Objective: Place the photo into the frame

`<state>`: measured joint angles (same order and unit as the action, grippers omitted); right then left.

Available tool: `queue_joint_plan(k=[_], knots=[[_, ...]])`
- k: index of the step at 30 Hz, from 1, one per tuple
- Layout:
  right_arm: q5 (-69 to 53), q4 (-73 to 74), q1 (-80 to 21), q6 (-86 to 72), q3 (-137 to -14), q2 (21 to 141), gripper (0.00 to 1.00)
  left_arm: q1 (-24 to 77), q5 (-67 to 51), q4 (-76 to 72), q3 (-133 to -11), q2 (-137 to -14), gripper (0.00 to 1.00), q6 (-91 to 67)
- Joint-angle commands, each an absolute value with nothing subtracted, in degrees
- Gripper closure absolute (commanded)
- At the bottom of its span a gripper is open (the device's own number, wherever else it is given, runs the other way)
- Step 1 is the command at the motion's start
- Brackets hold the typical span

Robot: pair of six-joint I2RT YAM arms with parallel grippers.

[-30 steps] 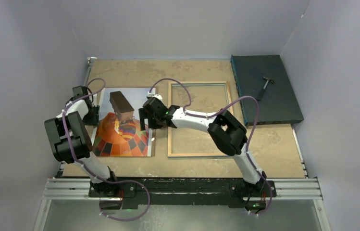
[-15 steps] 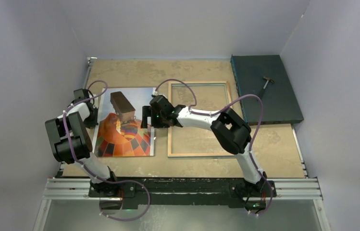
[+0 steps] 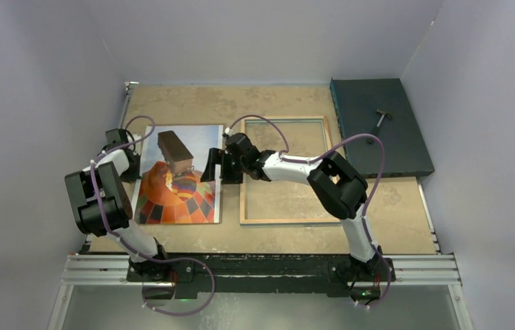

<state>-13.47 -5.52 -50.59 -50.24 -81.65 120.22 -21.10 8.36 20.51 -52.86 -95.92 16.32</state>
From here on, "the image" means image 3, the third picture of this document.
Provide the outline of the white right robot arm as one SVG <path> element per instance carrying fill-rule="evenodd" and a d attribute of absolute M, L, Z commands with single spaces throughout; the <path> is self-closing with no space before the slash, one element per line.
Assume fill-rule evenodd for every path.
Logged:
<path fill-rule="evenodd" d="M 353 274 L 367 280 L 388 270 L 367 217 L 371 196 L 367 181 L 335 149 L 317 158 L 283 157 L 278 151 L 258 150 L 244 133 L 224 133 L 225 147 L 211 155 L 221 166 L 221 181 L 240 184 L 247 175 L 256 181 L 293 182 L 309 186 L 323 208 L 339 219 L 349 245 Z"/>

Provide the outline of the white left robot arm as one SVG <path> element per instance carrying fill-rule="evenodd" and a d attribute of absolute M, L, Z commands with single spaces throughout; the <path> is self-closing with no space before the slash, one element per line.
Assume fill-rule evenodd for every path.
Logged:
<path fill-rule="evenodd" d="M 140 156 L 132 146 L 145 141 L 151 133 L 138 136 L 128 129 L 112 129 L 106 135 L 107 144 L 96 158 L 86 168 L 64 178 L 78 229 L 83 234 L 115 241 L 129 255 L 136 273 L 153 281 L 167 278 L 178 263 L 196 263 L 207 269 L 205 263 L 189 256 L 171 258 L 162 244 L 133 220 L 123 182 L 139 171 Z"/>

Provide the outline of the hot air balloon photo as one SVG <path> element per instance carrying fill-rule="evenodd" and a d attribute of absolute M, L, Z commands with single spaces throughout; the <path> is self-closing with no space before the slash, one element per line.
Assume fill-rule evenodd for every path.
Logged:
<path fill-rule="evenodd" d="M 216 224 L 221 221 L 221 185 L 202 181 L 208 153 L 223 143 L 223 126 L 147 126 L 140 178 L 132 197 L 141 225 Z"/>

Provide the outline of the blue wooden picture frame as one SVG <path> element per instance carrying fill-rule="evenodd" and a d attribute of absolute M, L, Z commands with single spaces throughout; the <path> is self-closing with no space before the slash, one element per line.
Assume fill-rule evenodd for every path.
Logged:
<path fill-rule="evenodd" d="M 288 150 L 285 157 L 315 158 L 332 147 L 329 121 L 323 115 L 270 116 L 268 121 L 245 118 L 235 129 L 258 150 Z M 257 181 L 244 177 L 240 185 L 243 226 L 338 225 L 319 202 L 305 177 L 289 181 Z"/>

